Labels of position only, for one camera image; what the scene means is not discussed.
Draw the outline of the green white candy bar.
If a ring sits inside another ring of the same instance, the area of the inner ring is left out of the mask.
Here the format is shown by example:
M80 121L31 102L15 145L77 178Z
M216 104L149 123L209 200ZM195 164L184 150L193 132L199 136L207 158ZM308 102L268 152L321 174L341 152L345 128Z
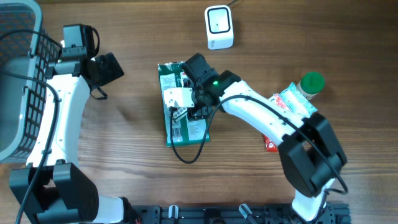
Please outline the green white candy bar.
M172 119L174 123L179 122L181 119L186 117L188 109L186 107L179 107L173 112Z

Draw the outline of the green glove package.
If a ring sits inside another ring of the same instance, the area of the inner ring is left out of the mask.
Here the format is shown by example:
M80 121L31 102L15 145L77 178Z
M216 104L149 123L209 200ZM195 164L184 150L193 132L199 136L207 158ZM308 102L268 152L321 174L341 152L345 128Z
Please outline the green glove package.
M160 90L162 94L165 129L166 129L166 143L167 147L171 146L170 143L170 108L168 108L163 99L163 91L174 87L183 87L183 82L188 81L185 72L180 68L182 62L158 64L158 76ZM203 139L207 122L205 119L189 121L186 117L179 122L172 122L172 138L175 146L187 146L191 144L199 144Z

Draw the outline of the orange tissue pack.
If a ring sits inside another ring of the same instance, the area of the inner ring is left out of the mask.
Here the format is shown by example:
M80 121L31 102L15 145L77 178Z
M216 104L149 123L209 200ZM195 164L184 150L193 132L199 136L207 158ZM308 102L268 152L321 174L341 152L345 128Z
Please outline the orange tissue pack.
M284 100L281 98L281 96L278 93L273 94L270 98L269 101L278 107L287 110L287 111L292 111L287 104L284 102Z

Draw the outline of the red Nescafe coffee stick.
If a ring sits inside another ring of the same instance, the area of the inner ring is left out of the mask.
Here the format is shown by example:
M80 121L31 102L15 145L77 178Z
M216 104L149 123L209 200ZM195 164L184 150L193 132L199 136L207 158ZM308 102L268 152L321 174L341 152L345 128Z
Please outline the red Nescafe coffee stick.
M273 141L271 141L266 135L262 135L266 151L268 152L278 152L278 148Z

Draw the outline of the teal wet wipes pack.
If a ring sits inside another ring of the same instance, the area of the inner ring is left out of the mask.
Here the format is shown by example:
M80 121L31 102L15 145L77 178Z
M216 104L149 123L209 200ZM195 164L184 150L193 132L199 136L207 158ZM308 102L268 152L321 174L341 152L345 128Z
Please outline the teal wet wipes pack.
M295 83L291 83L286 89L281 91L279 96L293 113L301 114L309 118L318 111L316 107L301 94Z

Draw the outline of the green lidded small jar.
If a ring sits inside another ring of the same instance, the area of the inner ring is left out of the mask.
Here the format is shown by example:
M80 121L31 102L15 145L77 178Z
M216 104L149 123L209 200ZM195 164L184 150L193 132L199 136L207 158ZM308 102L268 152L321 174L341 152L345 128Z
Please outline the green lidded small jar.
M313 99L325 87L325 79L319 72L308 72L296 84L298 91L307 99Z

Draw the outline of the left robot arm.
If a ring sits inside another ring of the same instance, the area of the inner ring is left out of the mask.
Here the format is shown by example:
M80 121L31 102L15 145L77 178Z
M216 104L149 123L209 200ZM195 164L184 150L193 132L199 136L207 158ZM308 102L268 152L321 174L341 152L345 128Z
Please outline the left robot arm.
M111 53L100 55L98 31L63 28L64 43L40 84L47 89L38 138L26 167L11 172L9 186L20 204L17 217L31 223L140 223L124 197L107 197L78 166L83 110L93 90L124 72Z

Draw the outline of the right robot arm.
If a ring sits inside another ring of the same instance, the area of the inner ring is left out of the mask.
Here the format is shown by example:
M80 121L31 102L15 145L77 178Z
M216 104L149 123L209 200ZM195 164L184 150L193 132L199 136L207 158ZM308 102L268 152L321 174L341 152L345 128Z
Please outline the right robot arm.
M296 190L294 212L306 222L317 221L337 180L347 194L340 172L347 156L329 121L319 113L309 117L282 109L255 92L237 74L218 73L202 54L185 61L182 70L191 81L191 105L198 111L212 108L233 115L268 136L279 150L284 175Z

